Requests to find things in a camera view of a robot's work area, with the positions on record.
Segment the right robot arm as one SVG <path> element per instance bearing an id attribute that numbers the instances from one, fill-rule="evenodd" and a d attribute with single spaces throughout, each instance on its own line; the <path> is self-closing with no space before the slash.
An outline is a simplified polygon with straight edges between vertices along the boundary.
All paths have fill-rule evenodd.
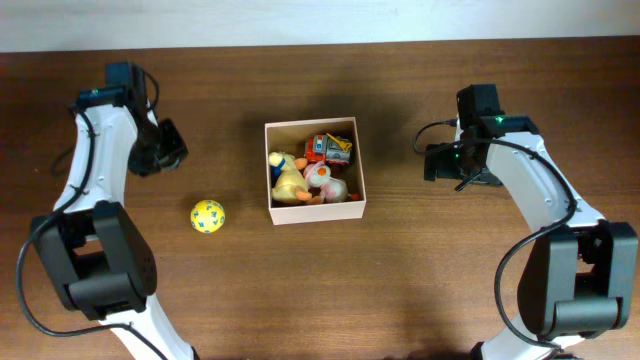
<path id="1" fill-rule="evenodd" d="M 526 115 L 508 115 L 493 84 L 456 94 L 453 142 L 421 150 L 424 178 L 507 189 L 531 233 L 513 245 L 494 275 L 505 327 L 477 343 L 474 359 L 558 359 L 565 350 L 630 317 L 639 240 L 610 222 L 571 186 Z"/>

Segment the pink hat rubber duck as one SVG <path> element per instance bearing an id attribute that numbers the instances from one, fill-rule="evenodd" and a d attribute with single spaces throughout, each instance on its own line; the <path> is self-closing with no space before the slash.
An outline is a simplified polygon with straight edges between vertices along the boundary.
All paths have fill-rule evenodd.
<path id="1" fill-rule="evenodd" d="M 310 190 L 313 190 L 308 205 L 332 204 L 348 201 L 360 201 L 361 196 L 349 193 L 344 180 L 334 178 L 331 168 L 323 161 L 308 165 L 303 171 L 303 177 Z"/>

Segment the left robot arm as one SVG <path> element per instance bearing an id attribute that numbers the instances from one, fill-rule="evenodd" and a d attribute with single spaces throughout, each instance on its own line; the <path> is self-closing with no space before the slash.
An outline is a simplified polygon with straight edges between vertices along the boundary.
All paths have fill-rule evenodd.
<path id="1" fill-rule="evenodd" d="M 187 157 L 173 122 L 159 120 L 147 96 L 155 79 L 142 67 L 106 67 L 106 84 L 80 92 L 71 107 L 77 140 L 64 191 L 51 214 L 36 217 L 16 265 L 18 299 L 27 320 L 52 337 L 112 331 L 136 359 L 195 359 L 156 295 L 153 252 L 124 208 L 126 177 L 171 171 Z M 91 326 L 56 331 L 26 304 L 21 275 L 29 248 L 62 305 Z"/>

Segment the yellow plush duck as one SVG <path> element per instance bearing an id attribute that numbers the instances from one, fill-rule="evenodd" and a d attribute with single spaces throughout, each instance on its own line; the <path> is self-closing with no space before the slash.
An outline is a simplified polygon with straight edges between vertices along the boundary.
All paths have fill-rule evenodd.
<path id="1" fill-rule="evenodd" d="M 296 158 L 285 152 L 271 152 L 268 155 L 270 168 L 277 173 L 275 183 L 271 189 L 274 201 L 288 205 L 317 205 L 323 200 L 319 195 L 309 191 L 302 170 L 308 165 L 306 158 Z"/>

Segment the red grey toy truck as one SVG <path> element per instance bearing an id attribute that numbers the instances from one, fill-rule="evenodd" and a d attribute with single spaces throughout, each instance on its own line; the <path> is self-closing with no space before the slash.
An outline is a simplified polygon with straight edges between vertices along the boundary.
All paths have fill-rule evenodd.
<path id="1" fill-rule="evenodd" d="M 353 143 L 346 138 L 329 133 L 315 135 L 307 140 L 305 158 L 310 163 L 347 166 L 351 159 Z"/>

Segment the yellow ball blue letters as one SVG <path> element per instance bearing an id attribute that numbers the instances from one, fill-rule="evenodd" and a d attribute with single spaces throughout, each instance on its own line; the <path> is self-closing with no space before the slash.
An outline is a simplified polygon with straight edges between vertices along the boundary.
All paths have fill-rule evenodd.
<path id="1" fill-rule="evenodd" d="M 192 227 L 200 233 L 214 233 L 226 221 L 223 206 L 214 200 L 202 200 L 196 203 L 190 213 Z"/>

